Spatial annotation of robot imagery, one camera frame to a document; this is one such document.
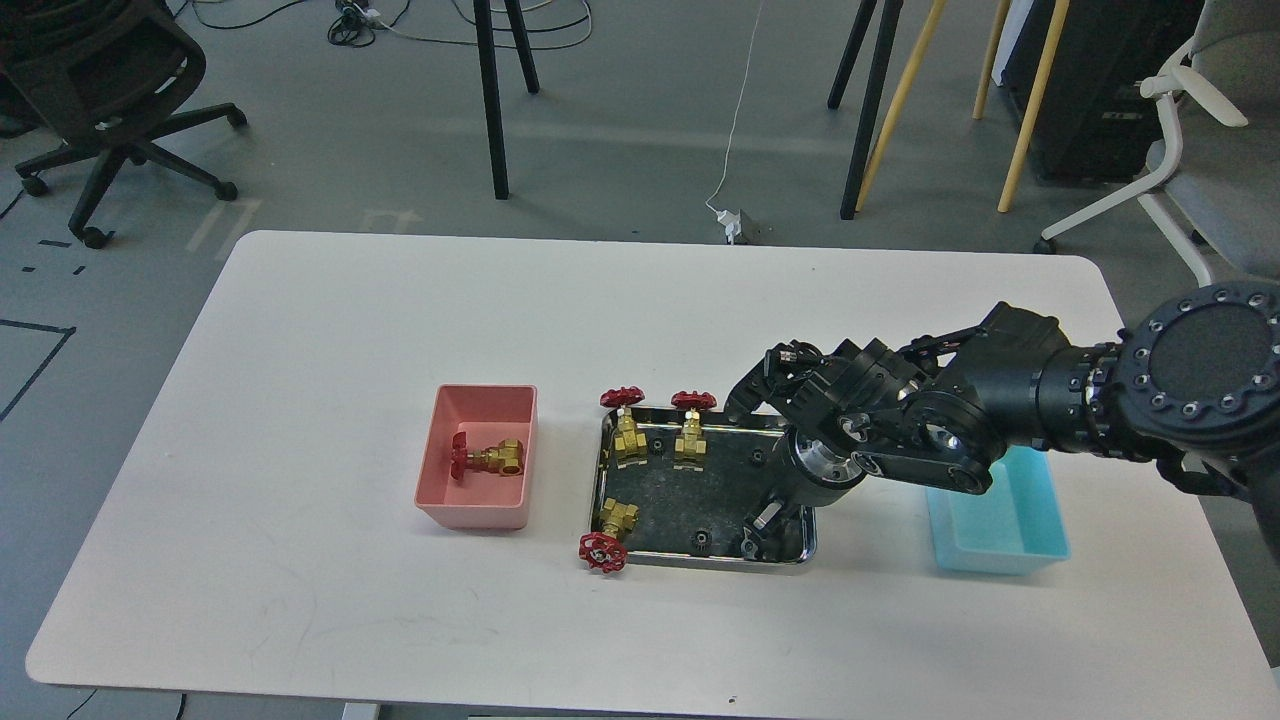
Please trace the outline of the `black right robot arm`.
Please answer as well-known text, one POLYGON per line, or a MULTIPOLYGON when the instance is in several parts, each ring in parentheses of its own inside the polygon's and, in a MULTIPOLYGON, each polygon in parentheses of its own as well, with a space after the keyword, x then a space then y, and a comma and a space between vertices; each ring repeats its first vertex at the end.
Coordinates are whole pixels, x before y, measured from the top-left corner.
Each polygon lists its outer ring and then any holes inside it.
POLYGON ((864 477, 982 495, 1012 446, 1156 464, 1188 495, 1252 507, 1277 552, 1277 284, 1207 284, 1160 305, 1119 342, 1074 346, 1057 319, 998 302, 978 324, 835 351, 769 348, 724 415, 787 421, 782 466, 750 541, 864 477))

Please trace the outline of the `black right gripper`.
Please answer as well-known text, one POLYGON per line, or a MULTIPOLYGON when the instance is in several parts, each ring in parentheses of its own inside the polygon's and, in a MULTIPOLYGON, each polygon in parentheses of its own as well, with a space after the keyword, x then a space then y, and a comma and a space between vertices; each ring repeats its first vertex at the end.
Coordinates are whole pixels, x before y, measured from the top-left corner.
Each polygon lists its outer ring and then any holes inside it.
POLYGON ((845 340, 831 354, 776 345, 730 391, 724 414, 744 423, 763 404, 788 423, 765 468, 769 487, 742 524, 745 561, 806 561, 813 509, 844 497, 865 474, 925 484, 925 447, 904 420, 925 369, 878 340, 845 340))

